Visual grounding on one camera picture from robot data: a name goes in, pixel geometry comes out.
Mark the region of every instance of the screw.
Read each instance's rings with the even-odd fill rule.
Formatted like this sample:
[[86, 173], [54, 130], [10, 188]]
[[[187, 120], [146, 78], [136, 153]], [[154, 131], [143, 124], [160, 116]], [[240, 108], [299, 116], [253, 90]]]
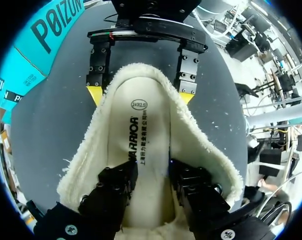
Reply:
[[77, 235], [77, 233], [78, 233], [78, 229], [74, 225], [67, 225], [64, 230], [65, 230], [66, 234], [71, 235], [71, 236]]
[[189, 189], [190, 191], [194, 191], [194, 190], [196, 190], [196, 187], [195, 186], [189, 186], [187, 189]]
[[83, 195], [81, 198], [80, 198], [80, 204], [82, 204], [85, 200], [86, 200], [86, 198], [88, 197], [88, 195]]
[[221, 233], [221, 239], [232, 240], [235, 237], [236, 237], [236, 233], [232, 229], [226, 229]]
[[216, 190], [220, 195], [222, 195], [222, 186], [220, 184], [214, 184], [213, 187], [214, 190]]

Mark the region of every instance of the white object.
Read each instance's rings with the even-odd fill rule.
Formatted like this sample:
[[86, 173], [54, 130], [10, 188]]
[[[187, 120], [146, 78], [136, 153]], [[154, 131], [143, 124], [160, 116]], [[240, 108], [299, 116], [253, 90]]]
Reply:
[[169, 79], [150, 65], [125, 66], [93, 113], [84, 140], [57, 187], [60, 202], [77, 212], [82, 196], [97, 184], [97, 175], [105, 167], [127, 162], [131, 151], [131, 156], [137, 156], [138, 178], [125, 210], [123, 231], [115, 238], [194, 239], [169, 182], [169, 149], [171, 158], [206, 168], [231, 207], [240, 199], [243, 180], [239, 172], [201, 132]]
[[232, 20], [232, 22], [230, 23], [230, 25], [226, 28], [226, 30], [224, 32], [222, 32], [221, 34], [217, 34], [217, 35], [214, 35], [212, 34], [211, 32], [209, 32], [209, 30], [203, 25], [197, 11], [194, 9], [192, 11], [193, 13], [193, 16], [195, 17], [195, 19], [197, 20], [197, 22], [200, 24], [201, 28], [212, 38], [221, 38], [221, 37], [224, 37], [233, 27], [233, 25], [235, 24], [236, 20], [237, 20], [237, 17], [239, 16], [239, 5], [237, 5], [236, 7], [236, 10], [235, 10], [235, 15], [234, 15], [234, 18]]
[[248, 116], [246, 119], [250, 127], [256, 125], [281, 122], [302, 117], [302, 103], [291, 107], [281, 108], [276, 111], [266, 112], [259, 115]]

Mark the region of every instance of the bolt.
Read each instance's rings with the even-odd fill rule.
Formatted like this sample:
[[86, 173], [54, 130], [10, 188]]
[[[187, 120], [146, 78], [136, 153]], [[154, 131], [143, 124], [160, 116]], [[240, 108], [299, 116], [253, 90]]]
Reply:
[[232, 229], [226, 229], [221, 233], [221, 239], [232, 240], [235, 237], [236, 237], [236, 233]]
[[195, 186], [189, 186], [187, 189], [189, 189], [190, 191], [194, 191], [194, 190], [196, 190], [196, 187]]
[[148, 2], [147, 4], [147, 9], [153, 9], [156, 6], [156, 3], [153, 1]]
[[77, 235], [77, 233], [78, 233], [78, 229], [74, 225], [67, 225], [64, 230], [65, 230], [66, 234], [71, 235], [71, 236]]
[[213, 187], [214, 190], [216, 190], [220, 195], [222, 195], [222, 186], [220, 184], [214, 184]]
[[86, 198], [88, 197], [88, 195], [83, 195], [81, 198], [80, 198], [80, 204], [82, 204], [85, 200], [86, 200]]

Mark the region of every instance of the cable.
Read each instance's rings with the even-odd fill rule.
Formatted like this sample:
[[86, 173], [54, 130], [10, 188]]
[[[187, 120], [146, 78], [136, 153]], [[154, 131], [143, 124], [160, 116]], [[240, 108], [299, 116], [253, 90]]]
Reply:
[[285, 101], [278, 101], [278, 102], [275, 102], [275, 103], [262, 105], [262, 106], [259, 106], [259, 107], [258, 106], [251, 106], [251, 107], [244, 108], [244, 109], [264, 108], [264, 107], [276, 106], [276, 105], [281, 105], [281, 104], [288, 104], [288, 103], [292, 103], [292, 102], [299, 101], [299, 100], [302, 100], [302, 96], [297, 97], [297, 98], [291, 98], [291, 99], [285, 100]]
[[105, 19], [103, 19], [103, 21], [108, 22], [108, 23], [118, 24], [118, 25], [121, 25], [122, 27], [125, 27], [125, 28], [129, 27], [129, 26], [128, 26], [127, 24], [125, 24], [125, 23], [118, 22], [118, 21], [113, 21], [113, 20], [108, 20], [108, 18], [114, 17], [114, 16], [116, 16], [116, 15], [118, 15], [118, 14], [115, 13], [115, 14], [112, 14], [112, 15], [110, 15], [110, 16], [107, 16]]
[[273, 129], [271, 129], [271, 128], [267, 128], [266, 129], [267, 131], [278, 131], [278, 132], [281, 132], [281, 133], [284, 133], [284, 134], [286, 134], [288, 131], [283, 131], [283, 130], [281, 130], [281, 129], [275, 129], [275, 130], [273, 130]]
[[269, 202], [269, 200], [273, 197], [274, 194], [277, 193], [277, 191], [279, 191], [287, 182], [291, 181], [292, 179], [295, 179], [297, 176], [299, 176], [300, 174], [302, 174], [302, 171], [297, 173], [296, 175], [293, 175], [292, 177], [290, 177], [289, 179], [287, 179], [284, 183], [282, 183], [265, 201], [264, 203], [261, 205], [259, 211], [256, 214], [256, 217], [258, 218], [263, 210], [263, 208], [266, 206], [266, 204]]
[[[247, 100], [244, 98], [246, 108], [243, 108], [243, 109], [247, 110], [247, 114], [249, 115], [249, 117], [253, 116], [253, 115], [256, 113], [256, 111], [257, 111], [257, 109], [258, 109], [258, 106], [262, 103], [263, 99], [265, 99], [265, 98], [268, 97], [268, 96], [269, 96], [269, 95], [265, 95], [265, 96], [260, 100], [260, 102], [257, 104], [257, 106], [255, 106], [255, 107], [248, 107]], [[249, 113], [249, 109], [253, 109], [253, 108], [255, 108], [255, 111], [254, 111], [252, 114], [250, 114], [250, 113]]]
[[205, 8], [203, 8], [202, 6], [197, 6], [197, 8], [199, 8], [199, 9], [201, 9], [202, 11], [205, 11], [205, 12], [207, 12], [207, 13], [209, 13], [209, 14], [214, 14], [214, 15], [219, 15], [219, 14], [222, 14], [223, 12], [221, 12], [221, 13], [217, 13], [217, 12], [213, 12], [213, 11], [209, 11], [209, 10], [207, 10], [207, 9], [205, 9]]
[[284, 227], [286, 227], [287, 224], [289, 223], [289, 219], [290, 219], [291, 213], [292, 213], [292, 204], [291, 204], [289, 201], [282, 202], [282, 203], [280, 203], [279, 205], [277, 205], [277, 206], [273, 207], [272, 209], [270, 209], [270, 210], [269, 210], [269, 211], [261, 218], [261, 221], [265, 223], [266, 220], [268, 219], [268, 217], [270, 217], [272, 214], [274, 214], [274, 213], [275, 213], [277, 210], [279, 210], [280, 208], [283, 208], [285, 205], [287, 205], [288, 208], [289, 208], [289, 210], [288, 210], [289, 214], [288, 214], [288, 217], [287, 217], [287, 221], [286, 221], [286, 223], [285, 223], [285, 226], [284, 226]]
[[193, 13], [193, 16], [195, 17], [195, 19], [197, 20], [197, 22], [198, 22], [198, 23], [200, 24], [200, 26], [202, 27], [202, 29], [203, 29], [210, 37], [212, 37], [212, 38], [221, 38], [221, 37], [225, 36], [225, 35], [231, 30], [231, 28], [233, 27], [233, 25], [235, 24], [235, 22], [236, 22], [236, 20], [237, 20], [237, 17], [238, 17], [238, 15], [239, 15], [239, 6], [240, 6], [240, 4], [238, 4], [238, 5], [236, 6], [235, 15], [234, 15], [234, 18], [233, 18], [232, 22], [230, 23], [230, 25], [226, 28], [226, 30], [225, 30], [223, 33], [217, 34], [217, 35], [214, 35], [214, 34], [212, 34], [211, 32], [209, 32], [209, 30], [203, 25], [203, 23], [202, 23], [202, 21], [201, 21], [199, 15], [198, 15], [198, 13], [197, 13], [197, 11], [196, 11], [195, 9], [192, 11], [192, 13]]

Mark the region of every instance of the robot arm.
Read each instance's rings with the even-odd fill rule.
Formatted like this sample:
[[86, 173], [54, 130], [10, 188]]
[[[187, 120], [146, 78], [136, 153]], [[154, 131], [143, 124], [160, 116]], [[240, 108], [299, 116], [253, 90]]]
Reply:
[[[194, 96], [198, 54], [208, 47], [205, 33], [183, 21], [200, 2], [112, 0], [118, 22], [122, 24], [88, 33], [93, 49], [86, 85], [105, 90], [109, 84], [111, 46], [116, 41], [169, 40], [180, 43], [173, 84], [178, 92]], [[28, 202], [27, 207], [37, 220], [33, 229], [35, 236], [43, 240], [114, 239], [121, 230], [137, 177], [136, 162], [105, 168], [98, 175], [96, 187], [83, 197], [78, 212], [57, 202], [54, 208], [42, 214], [32, 201]], [[169, 159], [169, 178], [196, 240], [274, 239], [269, 227], [251, 216], [263, 198], [229, 213], [230, 206], [222, 197], [222, 189], [212, 183], [212, 176], [206, 169]]]
[[[98, 175], [96, 187], [83, 197], [78, 212], [58, 202], [43, 215], [30, 201], [27, 206], [31, 214], [37, 216], [35, 236], [41, 240], [113, 240], [121, 230], [137, 177], [134, 161], [115, 168], [106, 167]], [[230, 206], [221, 196], [221, 187], [212, 183], [206, 169], [170, 159], [169, 178], [196, 240], [274, 239], [268, 225], [251, 216], [263, 197], [229, 213]]]

